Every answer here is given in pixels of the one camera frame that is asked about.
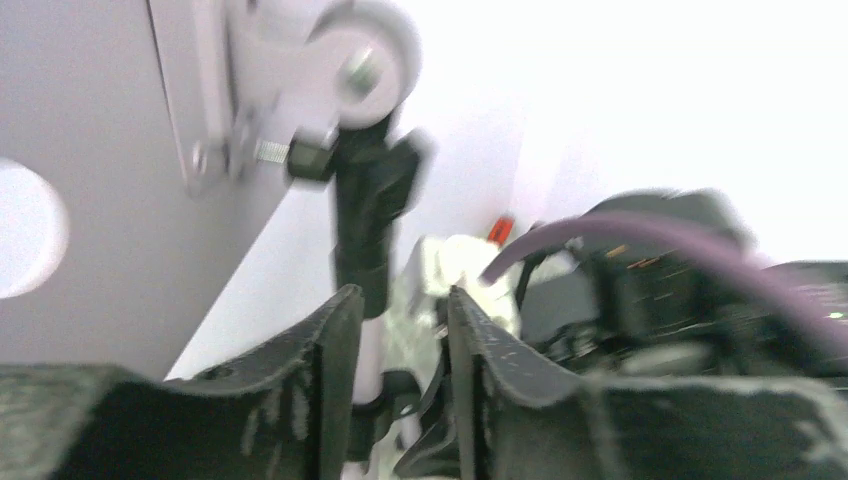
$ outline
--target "black clamp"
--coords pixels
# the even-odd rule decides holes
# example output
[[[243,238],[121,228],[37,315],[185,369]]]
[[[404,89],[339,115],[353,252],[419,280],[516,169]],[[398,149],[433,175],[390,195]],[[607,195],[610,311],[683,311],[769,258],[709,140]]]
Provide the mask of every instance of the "black clamp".
[[[366,405],[354,405],[350,422],[347,460],[367,462],[374,445],[385,438],[392,424],[418,412],[421,387],[408,370],[383,372],[380,396]]]
[[[389,115],[367,128],[340,129],[329,148],[298,133],[288,153],[293,179],[335,180],[336,287],[362,288],[366,319],[388,308],[392,227],[414,201],[422,166],[432,153],[416,132],[389,145],[392,124]]]

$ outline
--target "white rod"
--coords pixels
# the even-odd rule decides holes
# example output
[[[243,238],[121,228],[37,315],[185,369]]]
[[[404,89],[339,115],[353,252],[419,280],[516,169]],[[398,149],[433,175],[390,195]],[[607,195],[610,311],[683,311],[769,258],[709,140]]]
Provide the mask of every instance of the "white rod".
[[[362,322],[359,342],[359,359],[353,379],[353,403],[362,405],[373,402],[383,389],[383,332],[385,314]]]
[[[421,438],[421,420],[418,414],[400,419],[400,440],[404,449],[409,449]]]

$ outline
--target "black bracket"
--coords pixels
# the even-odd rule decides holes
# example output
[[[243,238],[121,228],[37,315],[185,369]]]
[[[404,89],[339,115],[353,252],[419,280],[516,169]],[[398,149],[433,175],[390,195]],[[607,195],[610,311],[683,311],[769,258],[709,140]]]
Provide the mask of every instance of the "black bracket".
[[[418,412],[421,387],[408,370],[383,372],[383,391],[367,405],[354,405],[350,422],[347,460],[367,462],[374,445],[382,440],[396,420]]]

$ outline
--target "metal bolt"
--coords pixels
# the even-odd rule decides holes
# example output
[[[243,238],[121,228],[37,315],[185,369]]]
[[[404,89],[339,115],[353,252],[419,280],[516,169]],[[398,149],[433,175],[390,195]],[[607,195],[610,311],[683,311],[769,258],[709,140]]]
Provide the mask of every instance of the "metal bolt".
[[[370,48],[361,50],[353,56],[342,72],[342,85],[358,100],[363,100],[377,88],[381,72],[373,58]]]
[[[194,169],[194,174],[202,176],[206,173],[208,158],[206,148],[202,143],[198,142],[194,145],[194,150],[191,152],[191,168]]]

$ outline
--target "circular hole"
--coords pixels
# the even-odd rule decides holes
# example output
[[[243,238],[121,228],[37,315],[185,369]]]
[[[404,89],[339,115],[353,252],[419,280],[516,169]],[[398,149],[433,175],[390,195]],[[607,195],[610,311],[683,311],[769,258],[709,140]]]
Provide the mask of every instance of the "circular hole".
[[[0,157],[0,299],[40,287],[68,246],[67,209],[41,176]]]

